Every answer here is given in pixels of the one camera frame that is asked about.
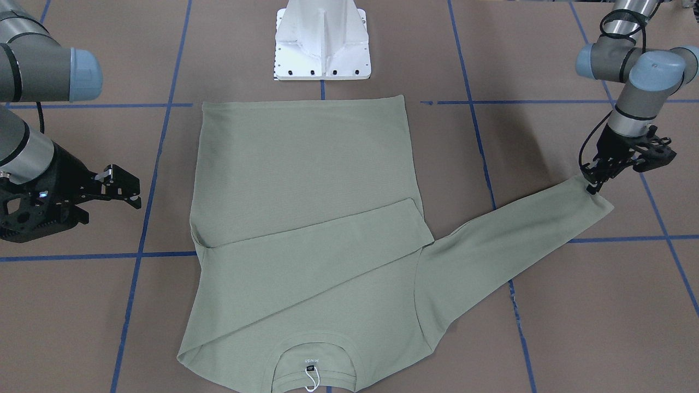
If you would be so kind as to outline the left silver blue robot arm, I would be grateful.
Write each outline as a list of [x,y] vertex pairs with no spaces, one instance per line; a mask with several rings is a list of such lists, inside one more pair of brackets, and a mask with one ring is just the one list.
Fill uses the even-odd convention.
[[600,122],[602,133],[591,163],[579,167],[587,191],[598,193],[626,168],[646,172],[671,163],[671,139],[659,137],[654,120],[666,100],[697,78],[697,47],[647,47],[646,27],[659,1],[616,1],[602,18],[597,42],[580,50],[576,72],[585,78],[624,85],[613,110]]

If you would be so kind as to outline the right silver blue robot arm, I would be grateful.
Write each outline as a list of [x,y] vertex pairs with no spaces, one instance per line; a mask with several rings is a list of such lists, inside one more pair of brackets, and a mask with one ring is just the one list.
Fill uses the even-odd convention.
[[[103,74],[87,50],[63,47],[17,1],[2,2],[2,103],[97,99]],[[91,200],[142,206],[140,181],[112,164],[102,172],[50,139],[45,120],[33,129],[2,107],[2,228],[25,233],[45,224],[85,223]]]

